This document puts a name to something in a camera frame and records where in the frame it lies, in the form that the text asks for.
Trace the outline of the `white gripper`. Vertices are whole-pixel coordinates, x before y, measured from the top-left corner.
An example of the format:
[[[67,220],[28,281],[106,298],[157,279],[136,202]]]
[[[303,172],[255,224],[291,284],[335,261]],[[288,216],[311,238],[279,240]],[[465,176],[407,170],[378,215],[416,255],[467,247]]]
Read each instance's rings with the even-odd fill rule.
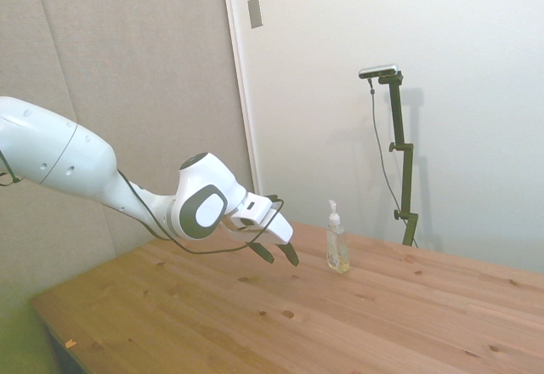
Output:
[[[279,245],[279,248],[293,266],[299,265],[299,258],[291,243],[293,228],[279,212],[269,212],[260,224],[237,227],[229,218],[220,223],[236,241],[249,242],[249,247],[264,261],[272,264],[274,256],[262,244]]]

